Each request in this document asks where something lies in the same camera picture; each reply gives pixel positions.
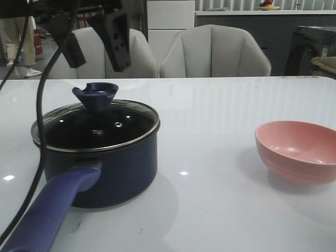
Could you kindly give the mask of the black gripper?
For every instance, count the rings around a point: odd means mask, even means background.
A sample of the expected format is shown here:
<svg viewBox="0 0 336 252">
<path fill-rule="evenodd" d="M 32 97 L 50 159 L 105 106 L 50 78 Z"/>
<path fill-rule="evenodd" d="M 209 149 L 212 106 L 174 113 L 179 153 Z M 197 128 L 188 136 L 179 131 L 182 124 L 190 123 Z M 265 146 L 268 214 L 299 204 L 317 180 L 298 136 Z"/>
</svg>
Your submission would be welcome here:
<svg viewBox="0 0 336 252">
<path fill-rule="evenodd" d="M 64 13 L 78 8 L 79 13 L 98 11 L 88 19 L 103 42 L 115 72 L 123 72 L 131 65 L 127 14 L 121 1 L 1 1 L 1 19 L 40 16 L 39 25 L 48 31 L 59 48 L 62 47 L 70 68 L 86 63 L 71 21 Z"/>
</svg>

